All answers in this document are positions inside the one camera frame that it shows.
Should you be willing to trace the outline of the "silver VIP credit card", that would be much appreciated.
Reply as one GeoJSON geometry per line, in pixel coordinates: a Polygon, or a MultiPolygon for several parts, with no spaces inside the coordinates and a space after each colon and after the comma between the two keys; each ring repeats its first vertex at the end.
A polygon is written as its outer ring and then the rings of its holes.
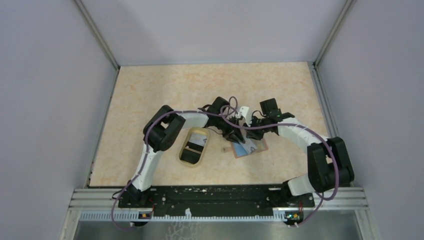
{"type": "Polygon", "coordinates": [[[250,155],[258,149],[255,142],[251,139],[246,139],[245,143],[233,142],[232,147],[236,158],[250,155]]]}

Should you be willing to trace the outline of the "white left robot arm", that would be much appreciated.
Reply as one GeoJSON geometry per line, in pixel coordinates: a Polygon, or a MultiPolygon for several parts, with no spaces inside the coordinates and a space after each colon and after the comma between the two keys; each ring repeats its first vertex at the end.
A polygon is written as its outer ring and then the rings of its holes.
{"type": "Polygon", "coordinates": [[[134,189],[130,200],[138,207],[149,203],[153,175],[165,151],[175,143],[183,129],[214,127],[221,131],[224,139],[230,142],[243,142],[241,130],[234,127],[238,120],[233,116],[230,102],[217,97],[212,104],[196,110],[174,110],[163,105],[143,129],[143,151],[137,170],[130,180],[129,189],[134,189]]]}

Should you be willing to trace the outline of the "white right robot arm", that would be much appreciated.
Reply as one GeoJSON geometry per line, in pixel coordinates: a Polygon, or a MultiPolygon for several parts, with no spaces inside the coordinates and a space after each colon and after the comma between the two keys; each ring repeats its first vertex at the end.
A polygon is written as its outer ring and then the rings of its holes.
{"type": "Polygon", "coordinates": [[[322,136],[300,123],[290,112],[282,112],[274,98],[260,102],[261,116],[253,113],[246,120],[249,139],[261,140],[272,132],[291,141],[305,152],[307,172],[282,184],[281,199],[295,206],[302,195],[323,193],[351,183],[355,173],[344,140],[322,136]]]}

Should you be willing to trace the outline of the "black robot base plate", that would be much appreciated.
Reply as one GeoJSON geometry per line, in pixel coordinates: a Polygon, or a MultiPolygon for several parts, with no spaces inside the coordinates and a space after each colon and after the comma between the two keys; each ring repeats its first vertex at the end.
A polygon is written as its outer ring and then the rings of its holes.
{"type": "Polygon", "coordinates": [[[281,184],[152,186],[144,192],[127,189],[118,207],[152,208],[155,217],[182,216],[186,209],[195,217],[271,216],[274,208],[314,208],[312,193],[290,199],[281,184]]]}

